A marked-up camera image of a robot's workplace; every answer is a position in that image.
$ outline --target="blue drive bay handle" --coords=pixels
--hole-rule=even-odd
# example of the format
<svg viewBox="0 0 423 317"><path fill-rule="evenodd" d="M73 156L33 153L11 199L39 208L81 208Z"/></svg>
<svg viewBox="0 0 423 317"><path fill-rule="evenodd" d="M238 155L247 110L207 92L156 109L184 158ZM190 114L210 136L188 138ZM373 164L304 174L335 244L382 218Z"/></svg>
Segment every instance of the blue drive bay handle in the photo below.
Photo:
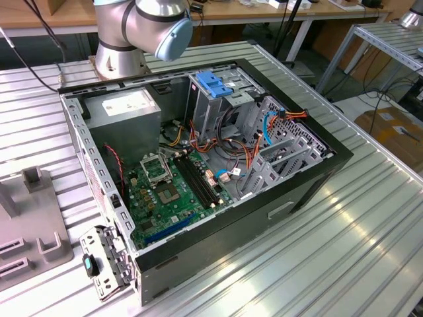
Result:
<svg viewBox="0 0 423 317"><path fill-rule="evenodd" d="M226 87L219 77L211 71L204 71L196 75L197 80L206 88L213 98L219 98L232 94L233 90Z"/></svg>

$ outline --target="red wire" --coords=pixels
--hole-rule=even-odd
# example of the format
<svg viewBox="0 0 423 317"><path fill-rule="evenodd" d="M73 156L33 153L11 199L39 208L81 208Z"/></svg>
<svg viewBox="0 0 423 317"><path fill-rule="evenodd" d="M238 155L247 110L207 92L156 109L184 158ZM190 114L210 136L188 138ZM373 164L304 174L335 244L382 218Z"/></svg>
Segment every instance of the red wire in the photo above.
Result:
<svg viewBox="0 0 423 317"><path fill-rule="evenodd" d="M122 168L122 162L120 160L120 157L118 155L118 153L116 153L116 151L114 149L112 149L112 147L110 147L109 145L104 145L104 147L106 147L106 149L108 149L110 152L112 152L112 154L114 155L114 158L116 159L116 161L118 162L119 165L119 173L120 173L120 183L122 186L122 198L124 196L124 170Z"/></svg>

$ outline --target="aluminum table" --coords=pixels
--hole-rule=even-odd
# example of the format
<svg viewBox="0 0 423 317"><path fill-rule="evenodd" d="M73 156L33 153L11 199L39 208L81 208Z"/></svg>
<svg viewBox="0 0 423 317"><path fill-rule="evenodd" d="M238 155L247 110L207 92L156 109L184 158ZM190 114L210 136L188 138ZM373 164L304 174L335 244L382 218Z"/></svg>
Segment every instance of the aluminum table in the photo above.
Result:
<svg viewBox="0 0 423 317"><path fill-rule="evenodd" d="M396 59L399 63L407 66L412 71L423 74L423 57L416 52L418 48L423 48L423 32L417 30L407 30L397 23L379 23L379 24L357 24L353 25L347 33L344 41L341 43L338 51L330 62L327 70L323 74L316 90L322 93L328 80L338 66L342 56L349 48L352 40L359 36L365 42L353 57L345 72L349 71L358 62L360 56L365 52L369 45L375 46L387 55Z"/></svg>
<svg viewBox="0 0 423 317"><path fill-rule="evenodd" d="M302 210L141 307L131 288L101 303L78 237L103 224L59 98L26 69L0 72L0 180L40 165L54 187L75 257L0 293L2 316L406 316L423 296L423 180L260 46L190 48L153 71L246 58L354 152ZM54 65L36 67L49 84ZM97 81L88 61L67 85Z"/></svg>

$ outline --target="ram slot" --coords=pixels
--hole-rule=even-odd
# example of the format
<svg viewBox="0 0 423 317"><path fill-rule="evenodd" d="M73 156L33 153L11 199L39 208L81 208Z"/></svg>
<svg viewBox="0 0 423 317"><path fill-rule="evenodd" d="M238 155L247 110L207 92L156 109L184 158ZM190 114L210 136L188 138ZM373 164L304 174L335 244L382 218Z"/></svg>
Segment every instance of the ram slot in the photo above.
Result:
<svg viewBox="0 0 423 317"><path fill-rule="evenodd" d="M212 192L212 189L202 178L188 157L178 158L174 160L174 164L179 169L182 177L186 180L204 209L210 208L212 203L217 203L217 196Z"/></svg>

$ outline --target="yellow wire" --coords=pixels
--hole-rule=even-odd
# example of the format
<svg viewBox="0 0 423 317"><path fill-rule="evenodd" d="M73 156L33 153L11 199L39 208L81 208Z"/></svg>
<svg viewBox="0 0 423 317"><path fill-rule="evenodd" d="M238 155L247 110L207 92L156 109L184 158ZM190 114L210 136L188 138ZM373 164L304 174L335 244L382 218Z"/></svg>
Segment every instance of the yellow wire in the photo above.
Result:
<svg viewBox="0 0 423 317"><path fill-rule="evenodd" d="M180 127L179 127L178 136L176 137L176 140L174 140L171 144L169 144L169 146L170 146L170 147L174 147L176 144L178 144L178 143L179 143L179 141L180 141L180 136L182 135L182 129L183 129L183 127L182 127L182 126L180 126Z"/></svg>

